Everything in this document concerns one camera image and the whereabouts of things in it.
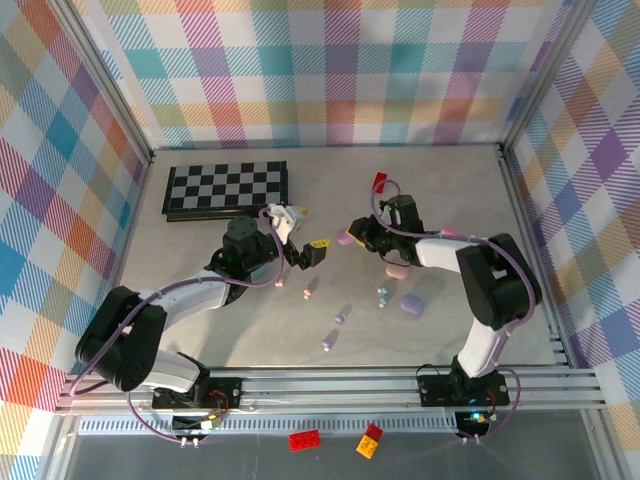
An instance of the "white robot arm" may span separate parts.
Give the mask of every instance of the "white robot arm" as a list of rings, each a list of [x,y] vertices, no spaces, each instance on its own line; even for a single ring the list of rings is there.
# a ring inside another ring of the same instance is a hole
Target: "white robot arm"
[[[425,232],[411,195],[397,195],[381,202],[381,207],[388,208],[390,226],[371,215],[356,219],[349,227],[348,233],[361,246],[382,258],[397,250],[411,265],[443,268],[462,276],[473,323],[464,347],[451,365],[448,382],[452,391],[440,395],[440,389],[436,396],[441,399],[448,395],[447,405],[476,401],[474,395],[478,391],[484,395],[488,384],[503,384],[500,382],[504,378],[496,371],[500,353],[518,321],[529,312],[530,289],[535,303],[541,301],[540,285],[508,234],[479,244],[441,238],[439,232]],[[498,249],[515,262],[529,285],[506,258],[497,255]]]
[[[268,215],[274,235],[280,240],[284,259],[291,266],[297,265],[304,270],[324,260],[328,241],[308,243],[298,252],[289,239],[305,216],[300,208],[272,204]],[[162,289],[160,292],[166,292],[162,295],[151,290],[133,292],[123,286],[112,289],[78,342],[76,358],[85,364],[95,362],[94,356],[115,334],[121,322],[142,303],[144,308],[133,317],[131,328],[122,332],[101,355],[94,371],[125,392],[147,385],[179,393],[190,392],[193,396],[198,382],[207,383],[208,372],[185,355],[159,351],[163,331],[197,312],[220,308],[237,300],[246,291],[251,274],[278,258],[278,248],[275,238],[260,232],[253,218],[233,218],[222,239],[222,248],[191,279]],[[207,394],[206,388],[201,390],[203,395]]]
[[[473,245],[468,242],[430,238],[416,243],[416,254],[423,267],[443,268],[460,273],[456,253],[467,247]],[[508,325],[494,330],[474,318],[467,341],[458,353],[458,362],[465,373],[470,378],[477,378],[495,370],[509,334]]]

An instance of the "pink game piece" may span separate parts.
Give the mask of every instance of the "pink game piece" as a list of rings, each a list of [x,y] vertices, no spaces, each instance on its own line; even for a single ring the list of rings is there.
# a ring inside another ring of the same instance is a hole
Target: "pink game piece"
[[[396,280],[404,280],[409,275],[409,267],[400,267],[398,265],[387,265],[387,275]]]
[[[336,236],[336,240],[340,245],[351,245],[356,240],[347,233],[346,229],[340,230]]]

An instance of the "lego brick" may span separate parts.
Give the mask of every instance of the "lego brick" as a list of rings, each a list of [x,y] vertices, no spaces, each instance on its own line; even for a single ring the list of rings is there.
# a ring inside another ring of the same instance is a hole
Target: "lego brick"
[[[319,447],[320,443],[320,434],[318,433],[318,430],[310,430],[308,432],[289,435],[289,448],[292,452]]]
[[[371,189],[373,190],[373,188],[379,184],[382,180],[386,180],[387,178],[387,174],[386,173],[382,173],[382,172],[378,172],[378,174],[376,175],[376,179],[373,181],[373,185],[371,186]],[[376,193],[382,193],[384,191],[384,185],[380,185],[378,188],[376,188]]]
[[[384,430],[382,430],[376,424],[371,423],[369,424],[369,428],[367,428],[365,435],[371,438],[372,440],[375,440],[376,442],[380,442],[380,437],[382,436],[383,432]]]
[[[376,448],[378,448],[378,442],[373,438],[364,435],[358,444],[358,448],[356,448],[356,452],[371,460],[371,457],[373,457],[373,454],[376,452]]]

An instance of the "plaid wallpaper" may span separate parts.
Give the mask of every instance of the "plaid wallpaper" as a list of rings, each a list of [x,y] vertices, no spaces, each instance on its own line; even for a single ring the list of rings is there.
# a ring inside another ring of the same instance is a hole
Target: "plaid wallpaper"
[[[172,148],[495,142],[570,3],[76,0]]]
[[[0,479],[35,475],[143,162],[45,0],[0,0]]]
[[[516,153],[562,320],[640,478],[640,2],[599,2]]]

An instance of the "black and white checkerboard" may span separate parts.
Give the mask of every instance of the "black and white checkerboard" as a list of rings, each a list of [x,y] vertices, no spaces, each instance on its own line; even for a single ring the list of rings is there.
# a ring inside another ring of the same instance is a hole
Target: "black and white checkerboard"
[[[162,213],[167,222],[255,217],[287,197],[287,162],[171,167]]]

